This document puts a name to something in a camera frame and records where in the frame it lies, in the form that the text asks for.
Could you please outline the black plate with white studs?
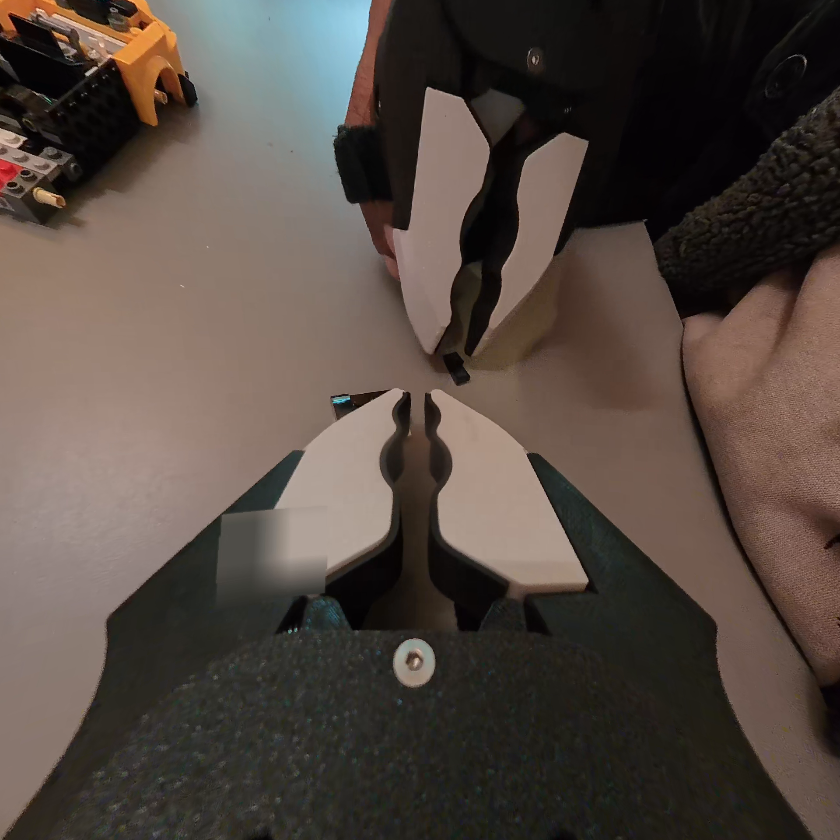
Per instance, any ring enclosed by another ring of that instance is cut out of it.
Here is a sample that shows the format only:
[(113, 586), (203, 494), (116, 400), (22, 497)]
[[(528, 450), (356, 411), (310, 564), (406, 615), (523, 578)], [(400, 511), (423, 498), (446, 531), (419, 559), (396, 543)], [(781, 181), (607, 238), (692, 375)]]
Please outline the black plate with white studs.
[(386, 394), (386, 391), (331, 395), (330, 403), (335, 420), (339, 421), (383, 394)]

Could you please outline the dark fleece jacket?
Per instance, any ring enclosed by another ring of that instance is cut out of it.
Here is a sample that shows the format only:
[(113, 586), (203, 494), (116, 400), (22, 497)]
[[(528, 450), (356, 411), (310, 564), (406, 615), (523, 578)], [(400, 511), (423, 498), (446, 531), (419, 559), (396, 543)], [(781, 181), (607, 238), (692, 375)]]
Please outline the dark fleece jacket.
[(749, 166), (690, 209), (654, 250), (680, 316), (838, 244), (839, 11), (815, 2), (761, 59), (744, 94), (730, 161)]

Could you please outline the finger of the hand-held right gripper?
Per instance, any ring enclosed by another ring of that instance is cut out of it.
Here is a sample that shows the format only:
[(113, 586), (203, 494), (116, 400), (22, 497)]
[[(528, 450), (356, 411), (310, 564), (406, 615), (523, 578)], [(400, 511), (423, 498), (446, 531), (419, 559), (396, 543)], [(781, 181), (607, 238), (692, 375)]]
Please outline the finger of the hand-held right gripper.
[(570, 133), (525, 150), (498, 189), (496, 235), (481, 264), (465, 353), (484, 352), (541, 281), (553, 261), (589, 142)]
[(452, 319), (461, 231), (489, 157), (487, 136), (467, 102), (427, 88), (409, 225), (393, 233), (406, 314), (426, 354), (435, 353)]

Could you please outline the partly built lego car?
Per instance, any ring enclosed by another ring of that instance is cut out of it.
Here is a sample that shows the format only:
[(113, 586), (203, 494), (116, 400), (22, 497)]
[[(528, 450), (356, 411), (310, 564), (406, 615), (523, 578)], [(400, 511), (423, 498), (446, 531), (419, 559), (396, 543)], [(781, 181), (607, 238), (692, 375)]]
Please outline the partly built lego car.
[(46, 224), (158, 106), (197, 103), (145, 1), (1, 2), (1, 211)]

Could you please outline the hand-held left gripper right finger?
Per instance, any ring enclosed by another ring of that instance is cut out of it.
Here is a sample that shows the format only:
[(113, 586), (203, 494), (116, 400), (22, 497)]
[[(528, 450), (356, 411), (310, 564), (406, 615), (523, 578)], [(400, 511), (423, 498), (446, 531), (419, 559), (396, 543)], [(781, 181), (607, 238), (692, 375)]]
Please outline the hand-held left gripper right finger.
[(446, 392), (425, 395), (429, 571), (447, 597), (584, 592), (589, 579), (525, 447)]

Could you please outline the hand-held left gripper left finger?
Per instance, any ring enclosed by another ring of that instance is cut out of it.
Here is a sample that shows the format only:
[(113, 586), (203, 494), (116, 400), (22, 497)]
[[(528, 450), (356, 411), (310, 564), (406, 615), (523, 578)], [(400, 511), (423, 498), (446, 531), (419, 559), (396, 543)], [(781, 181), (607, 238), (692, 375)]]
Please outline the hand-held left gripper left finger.
[(400, 530), (395, 484), (411, 416), (409, 392), (395, 388), (335, 421), (305, 447), (277, 510), (316, 511), (325, 580), (337, 581), (388, 551)]

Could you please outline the person's right forearm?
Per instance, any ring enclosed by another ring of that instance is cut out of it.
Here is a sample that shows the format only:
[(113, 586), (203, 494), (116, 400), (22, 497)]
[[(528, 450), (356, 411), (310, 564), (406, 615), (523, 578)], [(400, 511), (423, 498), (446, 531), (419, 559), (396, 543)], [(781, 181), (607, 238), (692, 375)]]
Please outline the person's right forearm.
[(675, 222), (679, 184), (733, 109), (741, 42), (753, 2), (668, 1), (648, 80), (646, 226), (657, 238)]

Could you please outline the person's right hand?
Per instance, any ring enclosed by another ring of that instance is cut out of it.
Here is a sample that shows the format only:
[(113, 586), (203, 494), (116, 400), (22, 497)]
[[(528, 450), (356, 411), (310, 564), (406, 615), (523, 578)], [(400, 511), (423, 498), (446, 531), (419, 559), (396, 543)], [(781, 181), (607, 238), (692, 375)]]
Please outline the person's right hand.
[(387, 185), (380, 135), (373, 121), (375, 48), (369, 34), (355, 71), (345, 121), (333, 139), (335, 163), (344, 197), (360, 206), (371, 241), (388, 273), (399, 280), (392, 242), (392, 196)]

